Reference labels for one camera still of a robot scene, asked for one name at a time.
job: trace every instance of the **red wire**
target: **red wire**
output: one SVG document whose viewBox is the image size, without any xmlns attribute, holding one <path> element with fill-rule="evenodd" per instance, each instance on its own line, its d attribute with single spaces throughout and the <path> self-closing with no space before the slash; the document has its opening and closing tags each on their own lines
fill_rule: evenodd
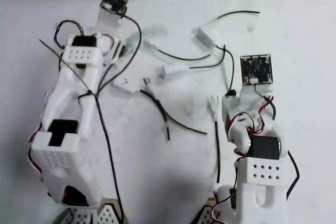
<svg viewBox="0 0 336 224">
<path fill-rule="evenodd" d="M 274 97 L 270 96 L 270 98 L 269 98 L 270 102 L 272 102 L 273 99 L 274 99 Z M 261 116 L 261 113 L 262 113 L 262 111 L 265 109 L 265 107 L 266 107 L 267 105 L 270 104 L 270 102 L 265 103 L 263 106 L 261 106 L 261 107 L 259 108 L 259 110 L 258 110 L 258 114 L 259 114 L 259 117 L 260 117 L 261 128 L 258 129 L 257 131 L 255 131 L 254 134 L 261 134 L 261 133 L 264 131 L 264 128 L 265 128 L 265 122 L 264 122 L 263 117 Z"/>
<path fill-rule="evenodd" d="M 112 50 L 112 48 L 113 48 L 113 46 L 114 46 L 114 38 L 111 36 L 111 35 L 109 35 L 109 34 L 101 34 L 102 36 L 106 36 L 106 37 L 109 37 L 110 39 L 111 39 L 111 41 L 112 41 L 112 44 L 111 44 L 111 47 L 110 47 L 110 50 Z"/>
</svg>

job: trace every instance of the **electrical wire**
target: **electrical wire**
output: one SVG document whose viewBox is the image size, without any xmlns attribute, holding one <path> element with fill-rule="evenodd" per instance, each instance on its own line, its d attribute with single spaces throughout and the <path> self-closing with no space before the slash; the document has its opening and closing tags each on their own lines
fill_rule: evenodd
<svg viewBox="0 0 336 224">
<path fill-rule="evenodd" d="M 103 84 L 104 82 L 104 79 L 106 77 L 106 75 L 108 74 L 108 72 L 110 71 L 110 69 L 114 66 L 115 64 L 111 64 L 105 71 L 105 73 L 103 74 L 102 78 L 100 79 L 100 82 L 98 84 L 98 89 L 100 89 L 101 85 Z"/>
<path fill-rule="evenodd" d="M 232 191 L 234 191 L 234 190 L 236 189 L 236 186 L 237 186 L 237 177 L 238 177 L 238 169 L 237 169 L 237 167 L 235 167 L 235 171 L 236 171 L 236 178 L 235 178 L 235 183 L 234 183 L 234 185 L 233 185 L 233 190 L 232 190 Z M 225 198 L 225 199 L 223 199 L 223 200 L 217 202 L 217 203 L 211 208 L 211 218 L 212 218 L 212 220 L 214 220 L 216 223 L 227 224 L 227 223 L 225 223 L 225 222 L 223 222 L 223 221 L 221 221 L 221 220 L 218 220 L 218 219 L 215 217 L 215 215 L 214 215 L 214 214 L 215 214 L 215 208 L 218 207 L 220 204 L 222 204 L 222 203 L 228 201 L 229 199 L 231 199 L 232 195 L 233 195 L 233 194 L 230 193 L 230 195 L 229 195 L 227 198 Z"/>
<path fill-rule="evenodd" d="M 140 48 L 140 45 L 141 45 L 141 41 L 142 41 L 142 31 L 141 31 L 141 28 L 140 28 L 138 22 L 136 22 L 133 18 L 131 18 L 131 17 L 125 15 L 125 14 L 120 14 L 120 13 L 114 13 L 114 14 L 119 15 L 119 16 L 121 16 L 121 17 L 124 17 L 124 18 L 126 18 L 126 19 L 132 21 L 132 22 L 137 26 L 137 28 L 138 28 L 138 30 L 139 30 L 139 43 L 138 43 L 138 45 L 137 45 L 137 47 L 136 47 L 136 49 L 135 49 L 135 51 L 134 51 L 134 53 L 133 53 L 133 55 L 132 55 L 130 61 L 125 65 L 125 67 L 124 67 L 119 73 L 117 73 L 117 74 L 116 74 L 115 76 L 113 76 L 111 79 L 109 79 L 109 80 L 106 81 L 104 84 L 102 84 L 102 86 L 101 86 L 101 87 L 98 89 L 98 91 L 97 91 L 97 95 L 100 94 L 100 92 L 103 90 L 104 87 L 106 87 L 107 84 L 109 84 L 111 81 L 113 81 L 115 78 L 117 78 L 119 75 L 121 75 L 121 74 L 126 70 L 126 68 L 131 64 L 131 62 L 133 61 L 135 55 L 137 54 L 137 52 L 138 52 L 138 50 L 139 50 L 139 48 Z"/>
<path fill-rule="evenodd" d="M 217 145 L 217 183 L 219 183 L 220 179 L 220 171 L 221 171 L 221 149 L 219 146 L 219 135 L 218 135 L 218 122 L 215 121 L 215 132 L 216 132 L 216 145 Z"/>
<path fill-rule="evenodd" d="M 174 123 L 178 124 L 179 126 L 187 129 L 187 130 L 190 130 L 190 131 L 193 131 L 193 132 L 196 132 L 196 133 L 199 133 L 199 134 L 203 134 L 203 135 L 207 135 L 208 133 L 206 132 L 203 132 L 203 131 L 199 131 L 199 130 L 196 130 L 196 129 L 193 129 L 193 128 L 190 128 L 180 122 L 178 122 L 176 119 L 174 119 L 173 117 L 171 117 L 167 111 L 164 109 L 164 107 L 162 106 L 161 102 L 159 101 L 159 99 L 156 99 L 153 95 L 149 94 L 148 92 L 144 91 L 144 90 L 140 90 L 141 93 L 147 95 L 148 97 L 150 97 L 152 99 L 152 101 L 155 103 L 155 105 L 158 107 L 158 109 L 160 110 L 160 112 L 162 113 L 162 115 L 165 115 L 167 116 L 168 118 L 170 118 Z"/>
<path fill-rule="evenodd" d="M 86 85 L 86 83 L 83 81 L 83 79 L 77 74 L 77 72 L 69 65 L 67 64 L 62 58 L 60 55 L 58 55 L 56 53 L 56 51 L 54 49 L 52 49 L 51 47 L 49 47 L 43 40 L 39 39 L 39 41 L 46 47 L 48 48 L 50 51 L 52 51 L 58 58 L 61 62 L 63 62 L 65 65 L 68 66 L 68 68 L 75 74 L 75 76 L 78 77 L 78 79 L 84 84 L 84 86 L 86 87 L 87 90 L 90 90 L 89 87 Z"/>
<path fill-rule="evenodd" d="M 70 217 L 70 220 L 65 224 L 71 224 L 73 222 L 74 218 L 75 218 L 74 213 L 72 212 L 70 207 L 68 207 L 68 211 L 69 211 L 71 217 Z"/>
<path fill-rule="evenodd" d="M 162 109 L 161 104 L 159 104 L 158 101 L 155 99 L 155 97 L 152 96 L 151 94 L 149 94 L 148 92 L 146 92 L 144 90 L 140 90 L 140 92 L 143 93 L 143 94 L 145 94 L 145 95 L 147 95 L 155 103 L 155 105 L 157 106 L 157 108 L 160 110 L 161 115 L 163 117 L 163 120 L 167 124 L 166 131 L 167 131 L 167 138 L 168 138 L 168 141 L 169 141 L 170 140 L 170 132 L 169 132 L 168 121 L 167 121 L 166 114 L 164 113 L 164 110 Z"/>
<path fill-rule="evenodd" d="M 39 40 L 45 47 L 47 47 L 49 50 L 51 50 L 59 59 L 60 56 L 51 48 L 49 47 L 47 44 L 45 44 L 41 39 Z M 117 194 L 117 199 L 118 199 L 118 204 L 119 204 L 119 207 L 120 207 L 120 211 L 121 211 L 121 223 L 123 223 L 124 221 L 124 211 L 123 211 L 123 207 L 122 207 L 122 203 L 121 203 L 121 197 L 120 197 L 120 194 L 119 194 L 119 188 L 118 188 L 118 184 L 117 184 L 117 176 L 116 176 L 116 169 L 114 167 L 114 162 L 113 162 L 113 157 L 112 157 L 112 150 L 111 150 L 111 145 L 110 145 L 110 138 L 109 138 L 109 134 L 108 134 L 108 131 L 106 129 L 106 125 L 105 125 L 105 121 L 104 121 L 104 118 L 103 118 L 103 115 L 102 115 L 102 111 L 101 111 L 101 106 L 100 106 L 100 103 L 99 103 L 99 99 L 98 99 L 98 95 L 97 94 L 94 94 L 89 88 L 88 86 L 86 85 L 86 83 L 82 80 L 82 78 L 76 73 L 76 71 L 69 65 L 67 64 L 63 59 L 61 59 L 61 61 L 67 65 L 68 68 L 71 69 L 71 71 L 81 80 L 81 82 L 84 84 L 84 86 L 87 88 L 88 92 L 84 95 L 80 95 L 78 97 L 78 101 L 80 98 L 86 96 L 86 95 L 93 95 L 94 97 L 94 100 L 96 102 L 96 105 L 97 105 L 97 110 L 98 110 L 98 114 L 99 114 L 99 119 L 100 119 L 100 122 L 101 122 L 101 126 L 103 128 L 103 131 L 104 131 L 104 135 L 105 135 L 105 139 L 106 139 L 106 143 L 107 143 L 107 147 L 108 147 L 108 151 L 109 151 L 109 157 L 110 157 L 110 163 L 111 163 L 111 168 L 112 168 L 112 174 L 113 174 L 113 180 L 114 180 L 114 187 L 115 187 L 115 192 Z"/>
<path fill-rule="evenodd" d="M 230 91 L 232 91 L 233 77 L 234 77 L 234 74 L 235 74 L 235 60 L 233 58 L 232 53 L 229 50 L 227 50 L 225 47 L 224 48 L 221 48 L 219 46 L 216 46 L 216 47 L 218 49 L 220 49 L 220 50 L 226 51 L 230 55 L 230 57 L 231 57 L 231 61 L 232 61 L 232 74 L 231 74 L 231 81 L 230 81 L 229 89 L 227 91 L 227 94 L 228 94 L 228 93 L 230 93 Z"/>
<path fill-rule="evenodd" d="M 29 138 L 29 140 L 28 140 L 28 143 L 32 143 L 32 142 L 33 142 L 33 140 L 34 140 L 34 138 L 35 138 L 37 132 L 38 132 L 41 128 L 42 128 L 42 123 L 40 123 L 40 124 L 36 127 L 36 129 L 34 130 L 34 132 L 30 135 L 30 138 Z"/>
<path fill-rule="evenodd" d="M 101 34 L 101 36 L 105 36 L 105 37 L 110 38 L 110 40 L 111 40 L 110 51 L 111 51 L 112 48 L 113 48 L 113 46 L 114 46 L 114 43 L 115 43 L 114 38 L 111 35 L 109 35 L 109 34 Z"/>
<path fill-rule="evenodd" d="M 252 116 L 249 114 L 249 113 L 247 113 L 246 111 L 243 111 L 243 112 L 239 112 L 238 114 L 236 114 L 232 119 L 231 119 L 231 121 L 229 122 L 229 124 L 228 124 L 228 127 L 227 127 L 227 136 L 230 138 L 230 132 L 231 132 L 231 129 L 232 129 L 232 126 L 235 124 L 235 122 L 236 121 L 238 121 L 239 120 L 239 117 L 241 116 L 241 115 L 247 115 L 250 119 L 251 119 L 251 121 L 252 121 L 252 128 L 250 128 L 249 127 L 249 130 L 250 130 L 250 132 L 255 132 L 255 123 L 254 123 L 254 120 L 253 120 L 253 118 L 252 118 Z"/>
<path fill-rule="evenodd" d="M 65 49 L 65 45 L 61 45 L 58 40 L 57 40 L 57 35 L 62 27 L 63 24 L 65 23 L 72 23 L 72 24 L 75 24 L 80 32 L 81 35 L 84 35 L 84 30 L 82 28 L 82 26 L 75 20 L 69 20 L 69 19 L 66 19 L 66 20 L 63 20 L 61 23 L 58 24 L 58 26 L 56 27 L 56 31 L 55 31 L 55 34 L 54 34 L 54 42 L 56 43 L 56 45 L 61 48 L 61 49 Z"/>
<path fill-rule="evenodd" d="M 32 149 L 31 147 L 29 148 L 29 151 L 28 151 L 28 161 L 29 163 L 31 164 L 31 166 L 39 173 L 40 175 L 40 180 L 42 180 L 42 170 L 41 168 L 34 162 L 33 158 L 31 157 L 32 155 Z"/>
<path fill-rule="evenodd" d="M 167 55 L 169 57 L 172 57 L 174 59 L 177 59 L 177 60 L 185 60 L 185 61 L 197 61 L 197 60 L 204 60 L 208 57 L 211 56 L 211 54 L 209 55 L 206 55 L 206 56 L 203 56 L 203 57 L 200 57 L 200 58 L 195 58 L 195 59 L 187 59 L 187 58 L 181 58 L 181 57 L 178 57 L 178 56 L 174 56 L 174 55 L 171 55 L 171 54 L 168 54 L 167 52 L 165 51 L 162 51 L 161 49 L 157 49 L 160 53 L 164 54 L 164 55 Z"/>
<path fill-rule="evenodd" d="M 297 164 L 296 164 L 296 162 L 295 162 L 295 160 L 294 160 L 294 158 L 293 158 L 291 152 L 288 151 L 287 154 L 288 154 L 290 160 L 292 161 L 293 166 L 294 166 L 294 168 L 295 168 L 295 172 L 296 172 L 296 178 L 294 179 L 293 183 L 290 185 L 290 187 L 289 187 L 289 189 L 287 190 L 287 193 L 286 193 L 286 199 L 288 200 L 288 198 L 289 198 L 291 192 L 293 191 L 295 185 L 297 184 L 297 182 L 298 182 L 299 179 L 300 179 L 300 172 L 299 172 L 299 168 L 298 168 L 298 166 L 297 166 Z"/>
<path fill-rule="evenodd" d="M 199 133 L 199 134 L 203 134 L 203 135 L 207 135 L 207 134 L 208 134 L 208 133 L 206 133 L 206 132 L 203 132 L 203 131 L 199 131 L 199 130 L 190 128 L 190 127 L 188 127 L 188 126 L 186 126 L 186 125 L 184 125 L 184 124 L 178 122 L 178 121 L 175 120 L 171 115 L 169 115 L 169 114 L 167 113 L 167 111 L 164 109 L 164 107 L 162 107 L 162 109 L 163 109 L 164 113 L 166 113 L 166 115 L 167 115 L 167 116 L 168 116 L 174 123 L 176 123 L 177 125 L 181 126 L 182 128 L 185 128 L 185 129 L 187 129 L 187 130 L 190 130 L 190 131 L 193 131 L 193 132 L 196 132 L 196 133 Z"/>
<path fill-rule="evenodd" d="M 260 12 L 258 11 L 254 11 L 254 10 L 236 10 L 234 12 L 229 12 L 229 13 L 225 13 L 225 14 L 222 14 L 220 16 L 218 16 L 216 19 L 219 20 L 225 16 L 228 16 L 230 14 L 235 14 L 235 13 L 255 13 L 255 14 L 260 14 Z"/>
<path fill-rule="evenodd" d="M 269 99 L 269 98 L 267 98 L 266 96 L 262 95 L 260 92 L 258 92 L 257 89 L 256 89 L 256 85 L 253 86 L 253 90 L 256 92 L 257 95 L 259 95 L 260 97 L 264 98 L 272 106 L 272 109 L 273 109 L 272 119 L 274 121 L 275 118 L 276 118 L 276 115 L 277 115 L 277 110 L 275 108 L 275 105 L 272 103 L 272 100 Z M 290 185 L 290 187 L 288 188 L 287 193 L 286 193 L 286 199 L 288 200 L 291 192 L 293 191 L 295 185 L 297 184 L 297 182 L 300 179 L 300 171 L 299 171 L 299 168 L 298 168 L 298 166 L 297 166 L 297 164 L 296 164 L 296 162 L 295 162 L 295 160 L 294 160 L 291 152 L 287 151 L 287 154 L 288 154 L 291 162 L 293 163 L 293 166 L 294 166 L 294 169 L 295 169 L 295 172 L 296 172 L 296 177 L 295 177 L 294 181 L 292 182 L 292 184 Z"/>
<path fill-rule="evenodd" d="M 222 56 L 222 59 L 218 63 L 216 63 L 214 65 L 209 65 L 209 66 L 189 67 L 189 69 L 200 69 L 200 68 L 213 68 L 213 67 L 217 67 L 217 66 L 219 66 L 223 62 L 223 60 L 225 58 L 225 52 L 226 52 L 226 50 L 225 50 L 225 45 L 224 45 L 223 56 Z"/>
<path fill-rule="evenodd" d="M 109 137 L 109 133 L 106 129 L 106 125 L 105 125 L 105 121 L 102 115 L 102 111 L 101 111 L 101 107 L 100 107 L 100 103 L 99 103 L 99 99 L 97 95 L 93 95 L 94 99 L 96 101 L 96 105 L 97 105 L 97 109 L 98 109 L 98 114 L 99 114 L 99 119 L 101 122 L 101 126 L 103 128 L 104 131 L 104 135 L 106 138 L 106 143 L 107 143 L 107 148 L 109 150 L 109 157 L 110 157 L 110 163 L 111 163 L 111 167 L 112 167 L 112 174 L 113 174 L 113 181 L 114 181 L 114 187 L 116 188 L 115 193 L 117 194 L 117 199 L 118 199 L 118 204 L 120 207 L 120 212 L 121 212 L 121 223 L 124 223 L 124 218 L 125 218 L 125 214 L 124 214 L 124 210 L 122 207 L 122 203 L 121 203 L 121 197 L 120 197 L 120 193 L 119 193 L 119 189 L 118 189 L 118 184 L 117 184 L 117 175 L 115 174 L 115 167 L 114 167 L 114 162 L 113 162 L 113 157 L 112 157 L 112 150 L 111 150 L 111 145 L 110 145 L 110 137 Z"/>
<path fill-rule="evenodd" d="M 273 102 L 270 100 L 270 98 L 268 98 L 268 97 L 262 95 L 260 92 L 258 92 L 255 84 L 252 85 L 252 89 L 258 96 L 264 98 L 266 100 L 266 102 L 268 102 L 271 105 L 272 110 L 273 110 L 272 120 L 274 121 L 275 117 L 277 116 L 277 109 L 275 108 L 275 105 L 273 104 Z"/>
</svg>

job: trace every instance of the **small black box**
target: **small black box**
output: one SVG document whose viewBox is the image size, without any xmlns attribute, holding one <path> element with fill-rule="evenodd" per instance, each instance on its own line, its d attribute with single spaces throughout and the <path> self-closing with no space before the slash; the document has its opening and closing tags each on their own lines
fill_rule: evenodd
<svg viewBox="0 0 336 224">
<path fill-rule="evenodd" d="M 251 147 L 248 157 L 280 159 L 279 140 L 271 136 L 251 136 Z"/>
</svg>

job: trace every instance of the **wire bundle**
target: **wire bundle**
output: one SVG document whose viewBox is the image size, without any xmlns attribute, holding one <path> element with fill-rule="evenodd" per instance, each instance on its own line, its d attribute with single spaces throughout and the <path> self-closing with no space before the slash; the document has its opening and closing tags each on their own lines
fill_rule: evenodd
<svg viewBox="0 0 336 224">
<path fill-rule="evenodd" d="M 166 123 L 166 131 L 167 131 L 168 141 L 170 140 L 170 131 L 169 131 L 169 125 L 168 125 L 167 118 L 170 118 L 174 123 L 176 123 L 177 125 L 185 128 L 187 130 L 190 130 L 190 131 L 193 131 L 193 132 L 196 132 L 196 133 L 199 133 L 199 134 L 203 134 L 203 135 L 208 134 L 206 132 L 203 132 L 203 131 L 200 131 L 200 130 L 197 130 L 197 129 L 193 129 L 191 127 L 188 127 L 188 126 L 180 123 L 179 121 L 177 121 L 176 119 L 174 119 L 172 116 L 170 116 L 167 113 L 167 111 L 163 108 L 161 102 L 157 98 L 155 98 L 152 94 L 150 94 L 149 92 L 144 91 L 144 90 L 140 90 L 140 92 L 143 93 L 144 95 L 148 96 L 154 102 L 154 104 L 157 106 L 157 108 L 160 110 L 160 112 L 162 114 L 162 117 L 163 117 L 163 120 Z"/>
</svg>

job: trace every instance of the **robot part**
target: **robot part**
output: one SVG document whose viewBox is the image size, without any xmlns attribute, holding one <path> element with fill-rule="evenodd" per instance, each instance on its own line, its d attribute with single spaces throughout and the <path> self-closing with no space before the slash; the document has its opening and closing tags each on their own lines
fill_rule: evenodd
<svg viewBox="0 0 336 224">
<path fill-rule="evenodd" d="M 40 167 L 43 182 L 56 203 L 96 208 L 102 195 L 95 177 L 95 164 L 82 154 L 92 141 L 96 102 L 92 95 L 80 100 L 80 120 L 62 120 L 67 105 L 87 89 L 96 93 L 103 69 L 103 37 L 70 36 L 62 59 L 81 75 L 61 64 L 54 91 L 49 95 L 42 116 L 42 127 L 32 143 L 31 154 Z"/>
</svg>

